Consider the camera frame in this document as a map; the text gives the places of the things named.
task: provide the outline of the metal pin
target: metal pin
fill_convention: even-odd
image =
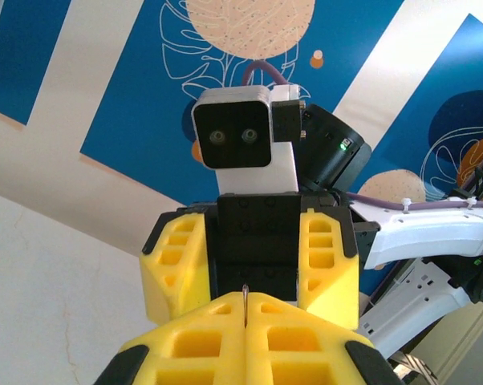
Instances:
[[[248,318],[248,303],[249,303],[249,287],[245,284],[241,288],[241,294],[243,295],[243,314],[244,314],[244,325],[245,328],[247,327],[247,318]]]

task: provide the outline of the camera lens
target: camera lens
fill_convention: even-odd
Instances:
[[[241,138],[243,141],[247,144],[252,144],[256,141],[258,138],[258,133],[256,130],[253,130],[252,128],[247,128],[242,134]]]
[[[209,141],[213,144],[224,144],[225,134],[222,131],[213,131],[209,136]]]

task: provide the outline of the yellow foam padding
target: yellow foam padding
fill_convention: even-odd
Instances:
[[[185,214],[163,229],[140,256],[145,309],[162,325],[210,301],[204,214]]]
[[[149,352],[133,385],[364,385],[345,342],[364,337],[266,294],[226,294],[126,343]]]
[[[336,219],[302,213],[298,246],[298,307],[355,330],[359,323],[359,256],[343,252]]]

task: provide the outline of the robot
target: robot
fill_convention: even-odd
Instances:
[[[296,85],[206,90],[192,114],[220,196],[158,219],[140,268],[159,327],[96,385],[399,385],[386,359],[483,301],[483,202],[344,193],[371,150]],[[406,258],[421,259],[359,319],[360,270]]]

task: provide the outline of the robot eye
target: robot eye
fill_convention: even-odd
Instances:
[[[253,130],[252,128],[247,128],[242,134],[241,138],[243,141],[247,144],[252,144],[256,141],[258,138],[258,133],[256,130]]]
[[[225,143],[225,133],[219,130],[213,131],[209,135],[209,141],[217,146]]]

